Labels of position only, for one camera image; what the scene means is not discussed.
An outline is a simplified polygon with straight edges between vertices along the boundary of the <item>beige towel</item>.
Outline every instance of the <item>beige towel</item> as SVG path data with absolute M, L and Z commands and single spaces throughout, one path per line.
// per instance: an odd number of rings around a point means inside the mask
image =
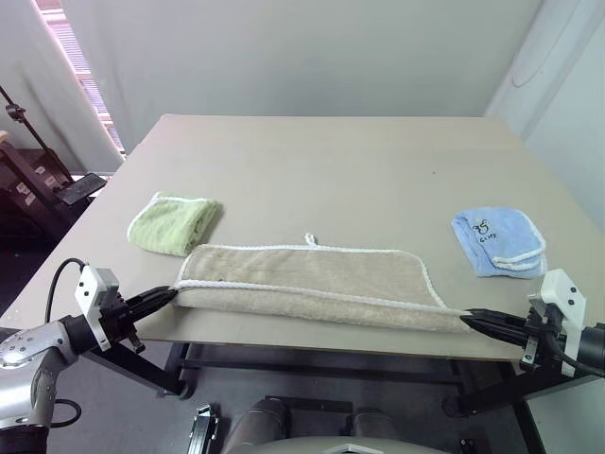
M 176 305 L 392 328 L 468 332 L 402 251 L 205 244 L 185 260 Z

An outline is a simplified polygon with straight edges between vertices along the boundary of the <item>blue towel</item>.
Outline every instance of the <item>blue towel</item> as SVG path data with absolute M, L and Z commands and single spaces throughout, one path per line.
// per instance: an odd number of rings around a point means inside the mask
M 482 207 L 459 212 L 452 227 L 479 277 L 532 279 L 546 272 L 546 243 L 521 211 Z

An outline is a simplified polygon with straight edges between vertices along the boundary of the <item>table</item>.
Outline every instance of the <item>table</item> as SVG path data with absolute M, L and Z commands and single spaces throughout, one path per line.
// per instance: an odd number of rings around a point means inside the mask
M 213 198 L 223 211 L 207 242 L 400 249 L 423 259 L 450 307 L 525 316 L 539 281 L 476 278 L 450 227 L 482 205 L 524 211 L 543 233 L 551 269 L 605 320 L 604 237 L 562 183 L 505 124 L 487 118 L 237 117 L 166 114 L 48 257 L 0 325 L 43 321 L 53 272 L 66 257 L 111 268 L 130 296 L 171 284 L 178 257 L 130 245 L 132 218 L 158 190 Z M 78 314 L 77 271 L 60 280 L 53 317 Z M 140 321 L 146 340 L 268 345 L 440 358 L 517 360 L 521 350 L 477 333 L 318 323 L 168 306 Z

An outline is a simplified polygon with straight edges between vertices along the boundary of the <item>white wall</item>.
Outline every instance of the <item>white wall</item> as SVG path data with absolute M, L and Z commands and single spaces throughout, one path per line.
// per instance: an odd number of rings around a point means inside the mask
M 0 83 L 71 171 L 113 172 L 123 162 L 29 0 L 0 0 Z M 0 130 L 17 148 L 39 148 L 5 105 L 0 97 Z
M 603 0 L 545 0 L 486 115 L 507 121 L 605 230 Z M 528 404 L 548 454 L 605 452 L 605 380 Z
M 603 230 L 604 22 L 604 0 L 545 0 L 486 111 L 507 121 Z
M 605 20 L 526 144 L 605 231 Z
M 482 115 L 539 0 L 63 0 L 126 151 L 160 115 Z

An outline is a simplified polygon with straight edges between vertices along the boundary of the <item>green towel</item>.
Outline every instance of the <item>green towel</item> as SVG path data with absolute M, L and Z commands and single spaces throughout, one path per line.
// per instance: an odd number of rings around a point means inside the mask
M 217 201 L 158 192 L 130 223 L 132 244 L 154 253 L 187 256 L 201 241 Z

